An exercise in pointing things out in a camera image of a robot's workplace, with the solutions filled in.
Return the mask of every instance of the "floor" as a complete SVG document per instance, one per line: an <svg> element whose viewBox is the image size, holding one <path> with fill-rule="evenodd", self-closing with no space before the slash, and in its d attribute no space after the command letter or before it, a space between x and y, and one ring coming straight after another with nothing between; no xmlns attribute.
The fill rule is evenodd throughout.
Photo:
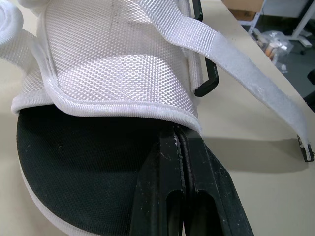
<svg viewBox="0 0 315 236"><path fill-rule="evenodd" d="M262 19L258 22L257 28L260 32L269 30L285 32L287 24L283 22L273 24L273 21ZM313 44L312 48L306 49L299 42L292 41L294 48L283 61L287 68L284 76L303 98L315 91L315 86L307 78L308 73L315 69L315 36L308 37L308 40Z"/></svg>

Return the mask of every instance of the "plastic bag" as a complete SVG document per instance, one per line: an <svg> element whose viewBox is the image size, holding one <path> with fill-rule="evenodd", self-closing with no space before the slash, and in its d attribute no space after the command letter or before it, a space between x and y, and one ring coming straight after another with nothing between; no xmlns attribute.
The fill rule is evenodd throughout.
<svg viewBox="0 0 315 236"><path fill-rule="evenodd" d="M279 31L261 33L257 36L257 44L274 65L278 64L279 61L284 61L286 55L293 48L293 44Z"/></svg>

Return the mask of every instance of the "white velcro strap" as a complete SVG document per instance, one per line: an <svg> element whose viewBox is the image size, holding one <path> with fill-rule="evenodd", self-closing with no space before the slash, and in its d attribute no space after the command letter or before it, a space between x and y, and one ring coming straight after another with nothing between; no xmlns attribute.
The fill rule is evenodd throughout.
<svg viewBox="0 0 315 236"><path fill-rule="evenodd" d="M20 10L12 3L0 0L0 58L27 72L33 60L27 41L34 36L22 26Z"/></svg>
<svg viewBox="0 0 315 236"><path fill-rule="evenodd" d="M301 138L307 160L311 160L302 112L246 55L208 25L184 16L174 0L139 0L138 3L168 42L213 61L290 125Z"/></svg>

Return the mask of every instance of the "white mesh fabric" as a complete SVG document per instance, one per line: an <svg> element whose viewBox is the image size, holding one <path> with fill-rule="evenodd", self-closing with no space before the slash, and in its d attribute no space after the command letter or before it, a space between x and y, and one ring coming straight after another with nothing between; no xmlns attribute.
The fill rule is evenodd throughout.
<svg viewBox="0 0 315 236"><path fill-rule="evenodd" d="M11 110L18 114L21 109L53 104L45 91L37 62L33 59L28 73L22 79L21 92L12 101Z"/></svg>
<svg viewBox="0 0 315 236"><path fill-rule="evenodd" d="M132 0L52 1L45 27L58 87L78 101L145 101L196 116L188 61Z"/></svg>
<svg viewBox="0 0 315 236"><path fill-rule="evenodd" d="M34 92L44 90L43 79L41 78L40 70L37 63L30 68L28 74L22 80L21 93Z"/></svg>

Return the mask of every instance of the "black foam sole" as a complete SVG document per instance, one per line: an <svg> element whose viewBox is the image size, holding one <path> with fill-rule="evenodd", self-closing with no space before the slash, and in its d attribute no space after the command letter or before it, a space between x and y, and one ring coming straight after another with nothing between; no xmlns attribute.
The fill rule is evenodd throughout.
<svg viewBox="0 0 315 236"><path fill-rule="evenodd" d="M128 235L138 172L170 122L74 117L54 105L20 111L17 147L28 184L67 223Z"/></svg>

